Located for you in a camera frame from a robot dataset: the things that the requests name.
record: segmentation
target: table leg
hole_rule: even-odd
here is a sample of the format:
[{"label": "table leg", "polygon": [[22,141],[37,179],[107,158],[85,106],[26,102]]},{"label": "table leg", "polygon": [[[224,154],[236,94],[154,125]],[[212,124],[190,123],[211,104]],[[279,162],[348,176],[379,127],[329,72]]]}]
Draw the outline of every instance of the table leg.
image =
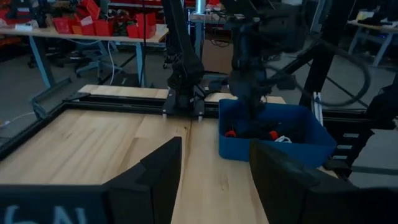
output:
[{"label": "table leg", "polygon": [[59,82],[56,82],[54,79],[54,75],[52,74],[50,68],[50,62],[47,60],[45,56],[45,48],[44,48],[44,41],[41,37],[32,37],[29,36],[30,47],[32,48],[33,55],[36,59],[37,67],[40,70],[40,75],[42,76],[45,90],[40,92],[39,94],[35,95],[30,99],[30,101],[40,101],[41,99],[47,97],[56,89],[60,88],[61,86],[71,83],[70,77],[64,78]]},{"label": "table leg", "polygon": [[349,46],[349,50],[348,50],[349,54],[353,54],[354,48],[355,48],[356,44],[358,43],[359,35],[361,32],[362,32],[362,27],[359,27],[355,33],[355,36],[354,36],[353,41],[351,42],[351,45]]},{"label": "table leg", "polygon": [[195,53],[201,59],[201,43],[203,40],[203,24],[201,22],[195,23]]},{"label": "table leg", "polygon": [[394,34],[388,34],[386,39],[384,40],[384,43],[381,45],[381,48],[373,61],[374,67],[377,67],[379,65],[381,59],[383,58],[384,52],[387,50],[388,46],[391,43],[392,36],[394,36]]},{"label": "table leg", "polygon": [[144,64],[144,55],[142,54],[142,49],[144,48],[142,43],[137,43],[136,45],[136,58],[137,58],[137,69],[138,69],[138,80],[141,87],[146,87],[147,78],[145,76],[145,68],[142,66]]}]

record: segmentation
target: workbench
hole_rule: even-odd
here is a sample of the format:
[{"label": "workbench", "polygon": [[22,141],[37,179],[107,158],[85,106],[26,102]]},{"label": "workbench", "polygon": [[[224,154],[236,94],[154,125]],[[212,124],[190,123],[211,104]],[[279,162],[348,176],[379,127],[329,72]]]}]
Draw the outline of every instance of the workbench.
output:
[{"label": "workbench", "polygon": [[[84,86],[96,95],[166,98],[167,90]],[[234,98],[215,93],[206,101]],[[270,103],[285,103],[269,96]],[[2,184],[102,184],[173,138],[182,170],[172,223],[268,223],[248,162],[218,155],[217,119],[66,110],[0,162]]]},{"label": "workbench", "polygon": [[[373,66],[377,67],[380,64],[381,59],[383,58],[384,53],[386,52],[388,46],[390,45],[392,38],[394,35],[398,34],[398,28],[391,27],[383,27],[383,26],[372,26],[366,24],[360,24],[357,21],[348,21],[348,24],[358,26],[358,30],[355,33],[354,39],[351,42],[348,53],[352,54],[356,44],[359,39],[370,40],[372,42],[381,44],[379,52],[376,55],[376,58],[373,61]],[[375,35],[369,35],[369,30],[377,30],[383,34],[386,34],[385,37],[378,37]]]},{"label": "workbench", "polygon": [[[165,24],[157,24],[156,27],[156,34],[155,36],[146,39],[148,45],[150,44],[159,44],[159,42],[167,35],[169,29]],[[43,40],[41,37],[44,38],[61,38],[61,39],[77,39],[77,40],[104,40],[104,41],[112,41],[112,42],[120,42],[121,44],[134,44],[136,46],[136,58],[137,58],[137,69],[139,75],[139,81],[142,86],[146,86],[146,76],[145,70],[142,71],[144,57],[142,54],[142,49],[144,46],[143,39],[132,39],[129,37],[102,37],[102,36],[89,36],[89,35],[78,35],[78,34],[59,34],[54,27],[49,27],[46,29],[33,29],[32,31],[22,31],[22,30],[15,30],[14,27],[3,27],[0,28],[0,34],[8,34],[8,35],[26,35],[29,36],[30,47],[32,48],[34,57],[37,62],[37,66],[40,70],[40,74],[42,76],[44,85],[46,87],[45,91],[39,93],[38,95],[34,96],[33,100],[40,100],[56,90],[57,88],[61,87],[64,84],[70,83],[71,80],[69,77],[56,81],[52,74],[50,64],[45,56],[45,49],[43,46]]]}]

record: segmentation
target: wooden tabletop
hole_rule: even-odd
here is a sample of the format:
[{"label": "wooden tabletop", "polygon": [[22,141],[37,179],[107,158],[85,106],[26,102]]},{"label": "wooden tabletop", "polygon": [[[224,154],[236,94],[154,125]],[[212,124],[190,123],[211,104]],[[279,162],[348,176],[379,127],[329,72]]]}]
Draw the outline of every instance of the wooden tabletop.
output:
[{"label": "wooden tabletop", "polygon": [[379,30],[382,32],[388,32],[388,33],[398,33],[398,28],[391,28],[391,27],[383,27],[383,26],[373,26],[373,25],[366,25],[366,24],[360,24],[357,21],[348,21],[348,24],[354,25],[354,26],[359,26],[367,29],[373,29],[373,30]]},{"label": "wooden tabletop", "polygon": [[[147,43],[159,43],[169,32],[167,25],[156,24],[155,36],[146,39]],[[82,40],[110,40],[120,42],[143,42],[144,39],[129,38],[129,37],[101,37],[101,36],[90,36],[90,35],[78,35],[78,34],[59,34],[54,27],[46,29],[34,29],[32,31],[21,31],[15,30],[13,27],[0,28],[0,34],[9,35],[29,35],[34,37],[53,37],[63,39],[82,39]]]},{"label": "wooden tabletop", "polygon": [[[87,85],[92,94],[165,98],[167,90]],[[227,93],[207,101],[233,98]],[[268,97],[270,103],[284,103]],[[68,110],[0,163],[0,183],[101,184],[174,136],[183,140],[172,223],[268,223],[247,162],[218,155],[217,119]]]}]

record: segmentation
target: blue plastic bin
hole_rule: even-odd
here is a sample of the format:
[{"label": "blue plastic bin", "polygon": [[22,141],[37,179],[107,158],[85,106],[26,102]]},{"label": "blue plastic bin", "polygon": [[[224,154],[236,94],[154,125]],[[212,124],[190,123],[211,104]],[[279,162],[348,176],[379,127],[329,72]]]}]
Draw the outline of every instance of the blue plastic bin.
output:
[{"label": "blue plastic bin", "polygon": [[[220,100],[219,102],[219,148],[222,158],[238,161],[249,160],[250,139],[227,138],[225,133],[234,123],[236,130],[244,129],[247,125],[243,104],[238,100]],[[261,141],[289,155],[290,158],[303,162],[309,168],[321,166],[336,147],[336,141],[318,122],[313,113],[306,107],[298,105],[284,105],[267,103],[260,113],[259,120],[277,122],[299,122],[305,132],[304,143],[286,143]]]}]

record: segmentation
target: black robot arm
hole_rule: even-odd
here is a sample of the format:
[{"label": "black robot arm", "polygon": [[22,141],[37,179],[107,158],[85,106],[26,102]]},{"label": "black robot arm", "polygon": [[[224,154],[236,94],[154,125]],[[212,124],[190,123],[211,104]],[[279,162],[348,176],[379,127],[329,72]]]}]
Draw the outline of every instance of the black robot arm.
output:
[{"label": "black robot arm", "polygon": [[204,113],[204,102],[196,97],[196,92],[205,69],[193,51],[180,0],[163,0],[162,4],[170,31],[168,38],[171,38],[172,47],[178,55],[178,60],[172,65],[173,73],[167,80],[170,93],[164,105],[164,112],[172,115],[198,116]]}]

